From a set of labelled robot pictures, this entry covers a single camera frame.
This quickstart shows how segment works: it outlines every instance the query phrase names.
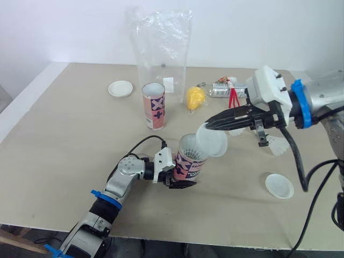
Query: black cable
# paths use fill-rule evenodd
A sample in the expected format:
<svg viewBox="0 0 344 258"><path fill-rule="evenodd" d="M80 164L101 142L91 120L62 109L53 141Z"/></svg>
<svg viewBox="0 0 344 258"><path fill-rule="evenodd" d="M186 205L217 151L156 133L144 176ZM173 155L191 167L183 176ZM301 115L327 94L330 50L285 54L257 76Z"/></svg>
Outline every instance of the black cable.
<svg viewBox="0 0 344 258"><path fill-rule="evenodd" d="M290 148L291 148L292 153L293 153L294 158L295 158L295 164L296 164L296 168L297 168L297 173L299 175L299 179L300 179L300 183L301 183L302 189L305 192L307 192L308 191L308 183L307 183L306 178L305 178L305 170L303 168L303 163L302 163L302 158L301 158L301 155L300 155L300 151L299 151L299 149L298 149L294 139L292 138L292 136L288 132L288 130L285 127L280 127L279 130L284 135L284 137L286 138L286 140L288 141L288 143L290 145Z"/></svg>
<svg viewBox="0 0 344 258"><path fill-rule="evenodd" d="M344 110L344 106L340 106L334 110L331 110L331 111L328 111L326 114L323 114L322 116L318 117L318 121L321 121L329 116L332 116L340 111L343 111Z"/></svg>
<svg viewBox="0 0 344 258"><path fill-rule="evenodd" d="M130 155L133 155L133 156L135 156L138 160L140 159L140 157L139 156L137 156L135 153L131 153L131 154L129 154L128 156L130 156Z"/></svg>
<svg viewBox="0 0 344 258"><path fill-rule="evenodd" d="M57 240L58 242L62 243L62 240L59 238L56 238L56 235L58 234L58 231L53 236L49 236L47 238L39 238L36 239L33 243L35 244L45 244L45 243L50 243L51 240Z"/></svg>
<svg viewBox="0 0 344 258"><path fill-rule="evenodd" d="M145 137L144 139L142 139L141 141L139 141L134 147L132 147L131 150L129 150L128 154L130 154L133 150L135 150L140 144L142 144L144 141L150 139L150 138L158 138L161 140L162 143L166 143L164 139L162 139L160 136L158 135L150 135L150 136L147 136Z"/></svg>
<svg viewBox="0 0 344 258"><path fill-rule="evenodd" d="M307 218L306 218L306 222L305 222L305 225L303 226L303 229L302 229L302 232L301 232L301 235L299 237L299 240L297 241L297 243L295 244L295 246L293 247L293 249L290 251L290 253L288 254L287 258L289 258L293 252L299 247L299 245L301 244L302 242L302 239L306 233L306 230L307 230L307 227L308 227L308 224L310 222L310 219L311 219L311 216L312 216L312 212L313 212L313 209L314 209L314 206L316 204L316 201L320 195L320 192L322 191L324 185L326 184L328 178L331 176L332 172L334 171L335 167L338 165L338 163L336 162L335 164L332 165L331 169L328 171L328 173L326 174L324 180L322 181L322 183L320 184L316 194L314 195L313 197L313 200L312 200L312 203L311 203L311 206L310 206L310 209L308 211L308 214L307 214Z"/></svg>
<svg viewBox="0 0 344 258"><path fill-rule="evenodd" d="M335 212L338 209L338 202L335 203L335 205L333 206L332 212L331 212L331 219L333 221L333 223L341 230L344 231L344 227L341 227L340 224L338 223L338 221L335 219Z"/></svg>
<svg viewBox="0 0 344 258"><path fill-rule="evenodd" d="M312 175L314 174L315 171L317 171L319 168L321 168L322 166L324 165L327 165L327 164L330 164L330 163L335 163L337 162L338 160L327 160L327 161L324 161L322 163L319 163L317 164L314 168L312 168L309 173L307 174L306 176L306 182L307 182L307 185L310 183L310 180L311 180L311 177Z"/></svg>
<svg viewBox="0 0 344 258"><path fill-rule="evenodd" d="M128 152L126 155L124 155L120 160L122 160L122 159L124 159L125 157L128 157L128 156L130 156L130 155L134 155L137 159L139 159L139 157L138 157L136 154L132 153L132 152L133 152L140 144L142 144L144 141L146 141L146 140L148 140L148 139L150 139L150 138L158 138L158 139L160 139L160 140L161 140L161 149L163 149L164 147L167 146L166 141L165 141L163 138L161 138L160 136L158 136L158 135L150 135L150 136L145 137L145 138L142 139L141 141L139 141L139 142L138 142L134 147L132 147L131 150L129 150L129 152ZM106 180L106 181L109 181L109 179L111 178L111 176L113 175L113 173L116 171L116 169L117 169L117 167L118 167L118 163L117 163L117 165L115 166L115 168L112 170L112 172L109 174L109 176L107 177L107 180Z"/></svg>

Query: plastic bag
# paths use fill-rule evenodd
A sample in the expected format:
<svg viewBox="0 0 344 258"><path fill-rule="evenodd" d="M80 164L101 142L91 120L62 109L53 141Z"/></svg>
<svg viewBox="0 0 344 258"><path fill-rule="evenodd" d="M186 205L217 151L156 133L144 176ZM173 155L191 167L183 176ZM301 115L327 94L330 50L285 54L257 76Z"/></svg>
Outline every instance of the plastic bag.
<svg viewBox="0 0 344 258"><path fill-rule="evenodd" d="M190 10L159 11L130 17L130 35L141 87L158 82L184 101L185 66L191 35Z"/></svg>

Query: table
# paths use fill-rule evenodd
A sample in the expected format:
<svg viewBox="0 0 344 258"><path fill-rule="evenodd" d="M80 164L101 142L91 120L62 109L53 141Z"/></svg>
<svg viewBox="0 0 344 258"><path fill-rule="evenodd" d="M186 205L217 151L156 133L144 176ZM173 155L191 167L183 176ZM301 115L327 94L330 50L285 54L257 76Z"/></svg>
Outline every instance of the table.
<svg viewBox="0 0 344 258"><path fill-rule="evenodd" d="M177 150L181 136L195 133L228 104L225 99L209 99L208 106L190 116L183 104L167 95L166 127L153 132L145 125L135 66L70 63L59 69L62 72L52 76L51 81L56 79L35 96L38 100L0 144L0 223L69 231L95 200L90 190L104 187L110 171L139 140L158 134ZM186 85L225 75L242 82L253 72L190 67ZM287 85L293 82L288 71L280 73ZM107 87L116 80L132 82L132 94L123 99L110 96ZM289 131L306 170L335 158L321 125L307 130L290 125ZM281 136L275 129L268 133ZM153 156L159 147L152 139L137 153ZM238 137L228 137L227 153L209 159L193 187L168 189L137 181L111 235L289 249L299 237L327 169L313 176L309 192L304 193L291 150L275 157L268 148L258 147L255 134L246 129ZM290 179L295 189L291 199L276 199L266 190L269 173ZM318 199L300 249L344 250L344 235L330 216L339 191L336 171Z"/></svg>

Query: metal bracket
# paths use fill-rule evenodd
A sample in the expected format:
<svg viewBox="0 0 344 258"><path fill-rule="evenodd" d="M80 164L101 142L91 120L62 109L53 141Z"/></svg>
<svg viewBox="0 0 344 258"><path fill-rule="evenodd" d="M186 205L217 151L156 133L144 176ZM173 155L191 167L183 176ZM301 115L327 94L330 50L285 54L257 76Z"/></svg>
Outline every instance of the metal bracket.
<svg viewBox="0 0 344 258"><path fill-rule="evenodd" d="M258 142L259 147L268 146L269 142L267 141L262 119L254 120L254 124L256 126L256 130L257 130L257 134L259 138L259 142Z"/></svg>
<svg viewBox="0 0 344 258"><path fill-rule="evenodd" d="M159 178L159 173L162 171L169 171L176 166L174 160L172 159L172 151L170 148L165 147L160 150L154 156L154 177L153 184L157 183Z"/></svg>

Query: paper cup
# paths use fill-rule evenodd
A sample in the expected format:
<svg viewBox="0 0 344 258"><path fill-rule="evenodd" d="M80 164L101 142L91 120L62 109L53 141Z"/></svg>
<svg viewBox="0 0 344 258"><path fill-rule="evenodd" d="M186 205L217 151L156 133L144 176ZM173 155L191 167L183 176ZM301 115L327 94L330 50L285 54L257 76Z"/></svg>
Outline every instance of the paper cup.
<svg viewBox="0 0 344 258"><path fill-rule="evenodd" d="M146 123L153 130L165 125L165 87L160 83L147 83L142 87Z"/></svg>
<svg viewBox="0 0 344 258"><path fill-rule="evenodd" d="M207 154L197 145L195 134L184 135L179 142L176 155L174 179L195 180L207 158Z"/></svg>

